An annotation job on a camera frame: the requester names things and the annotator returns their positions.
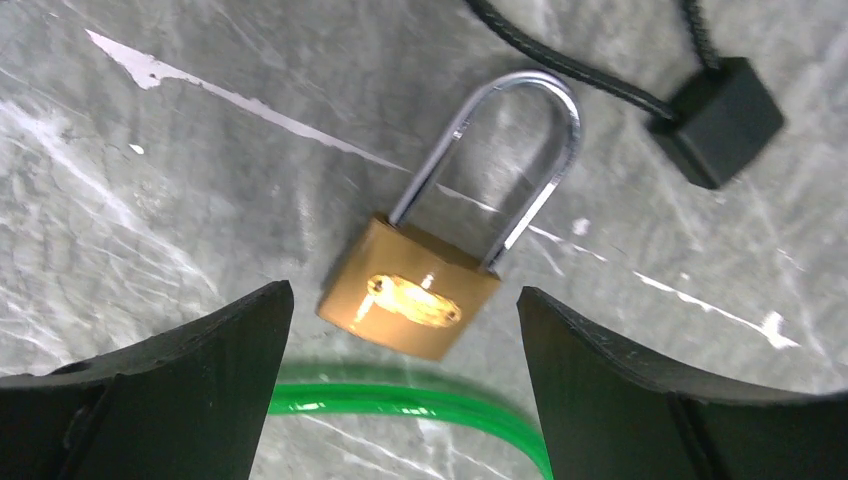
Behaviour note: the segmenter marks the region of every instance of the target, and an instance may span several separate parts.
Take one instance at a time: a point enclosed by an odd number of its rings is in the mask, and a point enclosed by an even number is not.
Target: long shackle
[[[536,185],[533,194],[512,217],[488,253],[483,257],[480,269],[489,272],[494,271],[495,265],[512,248],[515,241],[527,226],[530,225],[530,221],[533,220],[533,217],[536,216],[539,209],[542,208],[542,205],[551,196],[551,193],[559,185],[559,182],[577,158],[581,139],[580,112],[577,107],[577,101],[568,85],[549,73],[539,70],[522,70],[498,77],[478,88],[465,101],[465,104],[463,104],[456,116],[454,116],[450,125],[436,143],[436,146],[430,152],[427,161],[416,172],[412,178],[412,182],[406,188],[406,191],[403,192],[400,201],[398,201],[395,208],[389,214],[390,225],[393,227],[402,225],[406,221],[410,210],[418,203],[424,193],[436,183],[436,179],[448,163],[451,149],[462,138],[468,125],[471,123],[471,115],[474,114],[474,111],[480,106],[483,100],[494,92],[510,90],[522,85],[540,88],[552,94],[555,97],[555,103],[558,105],[560,113],[567,120],[568,127],[566,130],[566,140],[562,142],[562,147],[559,150],[556,160],[547,170],[545,177],[547,181]]]

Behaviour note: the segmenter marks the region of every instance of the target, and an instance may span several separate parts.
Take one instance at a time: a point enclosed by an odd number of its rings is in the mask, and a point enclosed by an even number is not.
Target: green hose
[[[288,384],[274,387],[270,415],[356,413],[426,418],[476,428],[524,452],[553,480],[542,436],[524,420],[486,402],[451,393],[394,385]]]

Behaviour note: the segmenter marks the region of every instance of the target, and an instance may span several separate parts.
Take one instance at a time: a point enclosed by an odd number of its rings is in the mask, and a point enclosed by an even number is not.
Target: gold padlock body
[[[500,286],[460,248],[411,225],[371,218],[318,316],[370,342],[441,360]]]

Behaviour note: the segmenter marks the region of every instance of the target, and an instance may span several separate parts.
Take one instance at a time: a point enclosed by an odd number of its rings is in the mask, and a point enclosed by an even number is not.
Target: gray stone floor
[[[660,96],[696,66],[672,0],[496,3]],[[0,373],[46,373],[285,278],[297,307],[281,381],[394,367],[370,379],[438,374],[533,413],[513,305],[536,285],[698,367],[846,387],[848,2],[704,8],[788,128],[707,192],[663,158],[642,113],[572,83],[579,164],[502,264],[500,292],[430,364],[312,312],[331,265],[391,207],[464,96],[527,65],[461,1],[0,1]],[[488,104],[444,178],[452,190],[413,221],[481,252],[503,199],[528,189],[548,115],[533,93]],[[537,478],[477,432],[362,417],[269,419],[253,475]]]

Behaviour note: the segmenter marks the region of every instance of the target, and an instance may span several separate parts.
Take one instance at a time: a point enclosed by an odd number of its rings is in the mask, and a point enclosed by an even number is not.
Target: black cord
[[[701,64],[708,70],[717,70],[718,55],[710,43],[697,0],[680,2]],[[670,105],[645,90],[536,41],[504,18],[487,0],[465,0],[465,3],[497,36],[543,66],[618,97],[655,117],[670,121],[677,118]]]

